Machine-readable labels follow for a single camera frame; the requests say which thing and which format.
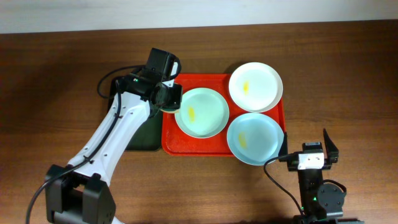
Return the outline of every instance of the light green plate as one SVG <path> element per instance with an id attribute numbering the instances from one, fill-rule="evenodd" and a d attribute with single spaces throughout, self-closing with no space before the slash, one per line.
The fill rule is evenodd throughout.
<path id="1" fill-rule="evenodd" d="M 225 128 L 229 108 L 218 92 L 196 88 L 184 93 L 180 111 L 174 116 L 185 134 L 195 138 L 210 138 Z"/>

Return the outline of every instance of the wooden surface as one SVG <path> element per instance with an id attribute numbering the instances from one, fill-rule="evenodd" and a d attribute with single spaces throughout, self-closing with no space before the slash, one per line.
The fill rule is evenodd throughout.
<path id="1" fill-rule="evenodd" d="M 322 140 L 340 149 L 324 178 L 348 188 L 345 217 L 398 220 L 398 21 L 0 35 L 0 223 L 22 223 L 52 164 L 65 165 L 106 114 L 108 71 L 168 50 L 182 72 L 232 72 L 264 62 L 284 82 L 289 150 Z M 299 198 L 297 174 L 270 173 Z M 260 167 L 233 157 L 125 152 L 113 175 L 126 223 L 235 223 L 291 218 L 293 201 Z M 45 223 L 42 194 L 32 223 Z"/>

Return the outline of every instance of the robotic arm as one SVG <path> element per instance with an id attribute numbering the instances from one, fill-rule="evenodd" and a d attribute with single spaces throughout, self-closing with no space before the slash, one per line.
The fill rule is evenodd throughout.
<path id="1" fill-rule="evenodd" d="M 114 217 L 116 205 L 109 191 L 114 168 L 144 121 L 159 110 L 173 112 L 180 108 L 182 86 L 174 83 L 180 71 L 176 56 L 152 49 L 145 67 L 118 80 L 121 105 L 115 97 L 105 119 L 83 149 L 65 168 L 53 165 L 47 172 L 49 180 L 95 153 L 89 162 L 46 188 L 50 223 L 121 223 Z M 112 126 L 117 109 L 120 109 L 119 118 Z M 105 137 L 111 126 L 112 131 Z M 95 152 L 104 138 L 105 142 Z M 79 185 L 85 186 L 83 192 L 76 189 Z"/>

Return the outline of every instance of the cable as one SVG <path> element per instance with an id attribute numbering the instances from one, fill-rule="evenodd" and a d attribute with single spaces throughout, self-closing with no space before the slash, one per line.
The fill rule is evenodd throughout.
<path id="1" fill-rule="evenodd" d="M 41 185 L 41 187 L 39 187 L 39 189 L 37 189 L 36 193 L 33 195 L 32 200 L 30 200 L 29 206 L 27 208 L 26 211 L 26 219 L 25 219 L 25 224 L 29 224 L 30 222 L 30 214 L 32 213 L 32 209 L 33 209 L 33 205 L 37 199 L 37 197 L 40 195 L 40 193 L 50 184 L 52 184 L 54 181 L 58 180 L 61 177 L 64 177 L 65 175 L 68 175 L 69 173 L 73 172 L 74 170 L 77 170 L 79 168 L 81 168 L 82 166 L 84 166 L 87 162 L 91 161 L 91 159 L 95 156 L 95 154 L 101 149 L 102 145 L 105 143 L 106 139 L 108 138 L 108 136 L 111 134 L 114 126 L 116 125 L 116 122 L 118 121 L 118 118 L 120 116 L 120 110 L 121 110 L 121 105 L 122 105 L 122 97 L 121 97 L 121 91 L 119 88 L 119 82 L 116 80 L 116 89 L 117 89 L 117 94 L 118 94 L 118 110 L 115 113 L 113 122 L 111 124 L 111 126 L 109 127 L 108 131 L 105 133 L 104 137 L 102 138 L 102 140 L 99 142 L 99 144 L 97 145 L 97 147 L 95 148 L 95 150 L 88 156 L 88 157 L 84 157 L 85 159 L 83 160 L 83 162 L 77 164 L 76 166 L 72 167 L 70 170 L 67 170 L 61 174 L 56 175 L 55 177 L 52 177 L 51 179 L 47 180 L 44 182 L 43 185 Z"/>
<path id="2" fill-rule="evenodd" d="M 105 95 L 103 95 L 103 94 L 101 93 L 100 87 L 101 87 L 102 82 L 103 82 L 106 78 L 108 78 L 110 75 L 112 75 L 112 74 L 114 74 L 114 73 L 116 73 L 116 72 L 119 72 L 119 71 L 122 71 L 122 70 L 126 70 L 126 69 L 131 69 L 131 68 L 137 68 L 137 70 L 134 70 L 134 72 L 137 72 L 137 71 L 139 71 L 142 67 L 145 67 L 145 65 L 132 65 L 132 66 L 126 66 L 126 67 L 121 67 L 121 68 L 115 69 L 115 70 L 113 70 L 112 72 L 109 72 L 108 74 L 106 74 L 104 77 L 102 77 L 102 78 L 99 80 L 99 82 L 98 82 L 98 84 L 97 84 L 97 93 L 99 94 L 100 97 L 102 97 L 102 98 L 104 98 L 104 99 L 112 99 L 114 96 L 105 96 Z"/>
<path id="3" fill-rule="evenodd" d="M 273 162 L 273 161 L 275 161 L 275 160 L 277 160 L 277 159 L 285 159 L 285 158 L 288 158 L 288 157 L 291 157 L 291 156 L 294 156 L 294 155 L 296 155 L 295 152 L 294 152 L 294 153 L 291 153 L 291 154 L 288 154 L 288 155 L 278 156 L 278 157 L 269 159 L 269 160 L 264 164 L 264 172 L 266 173 L 266 175 L 268 176 L 268 178 L 269 178 L 274 184 L 276 184 L 276 186 L 278 186 L 281 190 L 283 190 L 285 193 L 287 193 L 287 195 L 289 195 L 290 198 L 293 199 L 293 201 L 294 201 L 294 203 L 296 204 L 296 206 L 297 206 L 297 208 L 298 208 L 300 214 L 301 214 L 301 215 L 304 215 L 303 210 L 300 208 L 300 205 L 299 205 L 299 203 L 297 202 L 296 198 L 294 198 L 294 196 L 293 196 L 290 192 L 288 192 L 288 191 L 287 191 L 286 189 L 284 189 L 280 184 L 278 184 L 278 183 L 269 175 L 269 173 L 268 173 L 268 171 L 267 171 L 267 169 L 266 169 L 267 165 L 268 165 L 270 162 Z"/>

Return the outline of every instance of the red tray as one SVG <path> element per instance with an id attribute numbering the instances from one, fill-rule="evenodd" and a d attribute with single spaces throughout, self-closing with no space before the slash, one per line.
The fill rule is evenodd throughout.
<path id="1" fill-rule="evenodd" d="M 226 142 L 229 124 L 244 113 L 231 99 L 228 91 L 229 74 L 180 74 L 175 82 L 187 92 L 194 88 L 204 87 L 217 91 L 225 98 L 229 106 L 229 120 L 219 134 L 207 139 L 197 139 L 185 134 L 177 126 L 174 114 L 164 113 L 162 125 L 162 147 L 173 156 L 232 156 Z M 263 114 L 274 119 L 285 131 L 285 114 L 282 99 L 273 109 Z"/>

